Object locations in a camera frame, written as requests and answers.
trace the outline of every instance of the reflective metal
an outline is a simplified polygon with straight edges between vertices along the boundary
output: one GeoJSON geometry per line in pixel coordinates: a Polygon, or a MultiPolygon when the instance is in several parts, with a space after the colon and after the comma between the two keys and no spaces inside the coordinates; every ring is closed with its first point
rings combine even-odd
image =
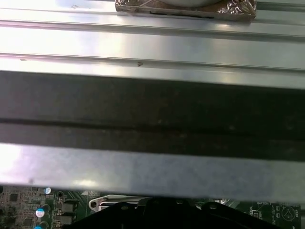
{"type": "Polygon", "coordinates": [[[123,195],[107,195],[104,197],[95,198],[89,201],[88,205],[92,211],[98,212],[106,209],[107,207],[116,203],[125,202],[130,204],[138,205],[141,199],[147,197],[134,197],[134,196],[123,196],[123,195]]]}
{"type": "Polygon", "coordinates": [[[303,162],[0,144],[6,185],[305,202],[303,162]]]}
{"type": "Polygon", "coordinates": [[[277,6],[249,24],[131,17],[104,1],[1,1],[0,69],[305,88],[304,13],[277,6]]]}

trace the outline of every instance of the foil wrapper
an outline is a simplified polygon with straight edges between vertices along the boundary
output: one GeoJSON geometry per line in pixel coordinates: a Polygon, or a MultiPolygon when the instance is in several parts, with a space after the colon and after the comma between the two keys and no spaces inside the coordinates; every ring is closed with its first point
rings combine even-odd
{"type": "Polygon", "coordinates": [[[230,21],[251,21],[256,17],[256,0],[221,0],[204,7],[178,7],[161,0],[115,0],[117,11],[191,16],[230,21]]]}

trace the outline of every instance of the microchip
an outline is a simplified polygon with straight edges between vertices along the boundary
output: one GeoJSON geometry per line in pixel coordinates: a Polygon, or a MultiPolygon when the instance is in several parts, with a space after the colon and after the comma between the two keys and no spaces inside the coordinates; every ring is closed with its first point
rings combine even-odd
{"type": "Polygon", "coordinates": [[[70,225],[72,223],[72,216],[55,216],[55,219],[62,225],[70,225]]]}
{"type": "Polygon", "coordinates": [[[23,221],[23,225],[24,225],[25,227],[31,227],[31,226],[32,226],[32,223],[33,223],[33,220],[32,220],[32,219],[25,219],[25,220],[23,221]]]}
{"type": "Polygon", "coordinates": [[[11,194],[10,195],[10,201],[16,202],[18,200],[18,194],[11,194]]]}
{"type": "Polygon", "coordinates": [[[73,204],[63,204],[62,205],[62,212],[73,212],[73,204]]]}

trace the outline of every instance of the green circuit board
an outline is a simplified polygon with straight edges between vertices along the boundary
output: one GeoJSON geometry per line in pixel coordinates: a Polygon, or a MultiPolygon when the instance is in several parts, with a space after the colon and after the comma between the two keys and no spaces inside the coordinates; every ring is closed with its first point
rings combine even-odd
{"type": "MultiPolygon", "coordinates": [[[[93,214],[88,202],[106,195],[96,191],[0,186],[0,229],[61,229],[63,225],[93,214]],[[41,209],[47,210],[38,215],[41,209]]],[[[193,201],[198,206],[215,201],[283,229],[301,229],[299,205],[208,198],[193,201]]]]}

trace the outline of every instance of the metal bar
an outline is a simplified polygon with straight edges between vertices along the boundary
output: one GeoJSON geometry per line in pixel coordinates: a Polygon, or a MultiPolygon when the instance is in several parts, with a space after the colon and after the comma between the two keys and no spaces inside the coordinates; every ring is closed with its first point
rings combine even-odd
{"type": "Polygon", "coordinates": [[[0,144],[1,183],[172,197],[304,202],[299,162],[0,144]]]}
{"type": "Polygon", "coordinates": [[[217,83],[226,85],[247,85],[274,88],[304,89],[303,72],[277,71],[262,69],[253,71],[246,68],[228,68],[213,65],[200,66],[178,63],[145,61],[144,67],[137,67],[138,60],[113,60],[108,58],[59,58],[58,56],[19,55],[0,58],[3,71],[30,73],[69,73],[87,74],[115,78],[155,79],[198,83],[217,83]]]}
{"type": "Polygon", "coordinates": [[[140,33],[149,33],[147,29],[154,29],[154,32],[159,34],[165,32],[164,29],[170,29],[171,32],[185,34],[204,35],[205,33],[219,32],[232,36],[238,36],[239,33],[257,34],[262,37],[267,35],[282,35],[287,37],[301,36],[305,33],[302,26],[305,24],[305,19],[302,13],[298,12],[277,12],[277,11],[260,11],[260,16],[251,24],[231,22],[231,21],[209,21],[195,20],[186,18],[180,23],[179,19],[173,17],[130,17],[118,16],[114,14],[93,14],[93,13],[75,13],[71,12],[67,17],[66,12],[53,11],[32,11],[32,10],[11,10],[2,9],[0,21],[7,21],[7,24],[14,25],[14,22],[27,23],[31,22],[33,27],[47,28],[66,28],[86,29],[94,31],[113,30],[117,32],[126,32],[127,29],[138,29],[140,33]]]}
{"type": "Polygon", "coordinates": [[[257,3],[258,10],[305,12],[305,3],[302,0],[261,0],[257,3]]]}
{"type": "Polygon", "coordinates": [[[305,46],[301,43],[8,27],[0,28],[0,33],[6,35],[1,38],[0,52],[13,55],[39,53],[304,69],[305,46]]]}

